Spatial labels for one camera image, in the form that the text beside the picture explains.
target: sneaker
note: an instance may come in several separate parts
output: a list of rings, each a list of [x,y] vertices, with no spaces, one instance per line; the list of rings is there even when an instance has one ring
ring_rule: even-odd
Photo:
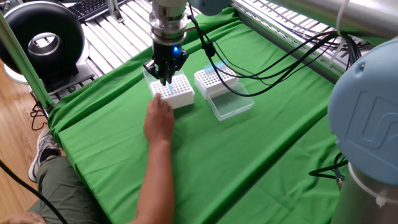
[[[37,139],[37,154],[35,159],[32,161],[29,171],[27,173],[29,179],[37,183],[37,172],[39,171],[39,166],[43,161],[49,156],[61,156],[61,151],[58,144],[55,142],[51,135],[50,129],[45,128],[39,135]]]

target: clear plastic box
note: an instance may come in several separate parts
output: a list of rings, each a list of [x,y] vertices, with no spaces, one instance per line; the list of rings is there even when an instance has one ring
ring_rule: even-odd
[[[237,92],[244,94],[248,93],[243,84],[240,82],[238,82],[235,86],[230,87]],[[216,115],[218,121],[222,121],[242,113],[243,111],[249,110],[254,104],[254,100],[251,97],[236,95],[226,88],[209,93],[207,102]]]

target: wooden floor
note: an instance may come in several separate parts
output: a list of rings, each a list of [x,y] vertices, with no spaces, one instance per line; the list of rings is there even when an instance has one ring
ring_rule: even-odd
[[[30,111],[35,101],[27,85],[12,81],[0,61],[0,159],[22,180],[37,187],[27,177],[27,170],[35,157],[36,139],[40,131],[32,131]],[[45,121],[37,118],[35,127]],[[0,169],[0,219],[8,214],[25,212],[36,197],[14,182]]]

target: human arm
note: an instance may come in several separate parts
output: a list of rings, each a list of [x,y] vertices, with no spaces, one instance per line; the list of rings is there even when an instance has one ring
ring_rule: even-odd
[[[43,217],[33,212],[15,213],[0,220],[0,224],[45,224]]]
[[[160,101],[160,94],[148,103],[144,132],[148,159],[144,182],[138,196],[136,218],[131,224],[171,224],[174,215],[174,186],[171,143],[173,109]]]

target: green cloth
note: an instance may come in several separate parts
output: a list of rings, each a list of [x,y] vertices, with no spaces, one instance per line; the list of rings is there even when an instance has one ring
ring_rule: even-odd
[[[322,118],[234,204],[220,224],[329,224],[340,194],[336,182],[310,177],[308,172],[333,164],[339,152],[335,141],[327,117]]]
[[[234,17],[233,9],[215,17],[199,16],[198,21],[232,62],[254,72],[286,54]],[[234,217],[230,213],[239,199],[244,200],[250,187],[326,115],[333,85],[304,68],[254,97],[251,110],[219,122],[194,86],[193,74],[209,64],[196,32],[188,33],[184,48],[190,56],[183,71],[196,94],[194,105],[175,110],[175,223],[215,223],[225,215]],[[49,118],[53,135],[113,223],[133,220],[144,178],[147,143],[142,125],[152,96],[141,70],[151,56],[148,49],[66,96]],[[295,61],[288,57],[268,74]],[[266,87],[255,80],[240,81],[250,93]],[[289,164],[302,167],[302,162],[293,159]],[[319,166],[316,159],[305,162],[303,176]],[[333,208],[322,212],[330,214]]]

